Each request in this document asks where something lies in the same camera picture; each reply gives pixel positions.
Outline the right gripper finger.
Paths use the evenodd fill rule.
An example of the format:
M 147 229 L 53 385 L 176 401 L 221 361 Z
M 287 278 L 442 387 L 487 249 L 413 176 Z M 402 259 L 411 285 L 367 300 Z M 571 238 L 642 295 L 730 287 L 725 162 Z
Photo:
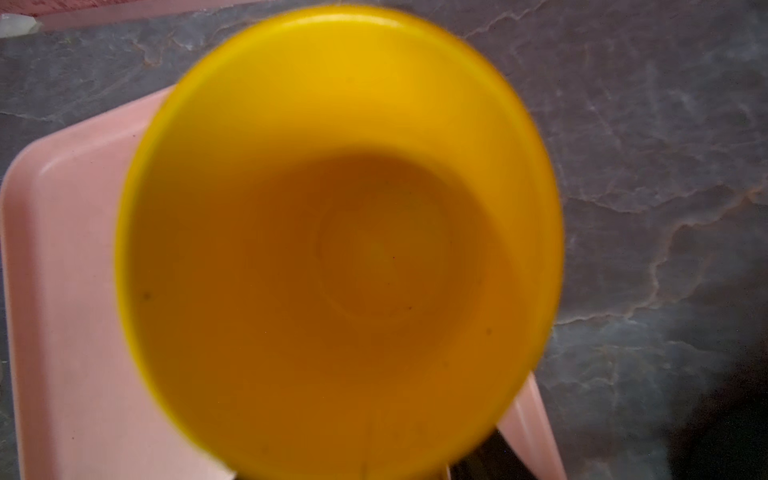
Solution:
M 450 467 L 452 480 L 536 480 L 499 430 Z

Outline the yellow mug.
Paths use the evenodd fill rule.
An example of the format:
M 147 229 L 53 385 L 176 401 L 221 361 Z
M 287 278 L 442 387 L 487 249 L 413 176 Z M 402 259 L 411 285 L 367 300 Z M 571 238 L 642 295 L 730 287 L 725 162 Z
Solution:
M 240 479 L 416 479 L 491 435 L 558 309 L 564 225 L 501 73 L 414 15 L 283 13 L 172 89 L 129 167 L 118 311 Z

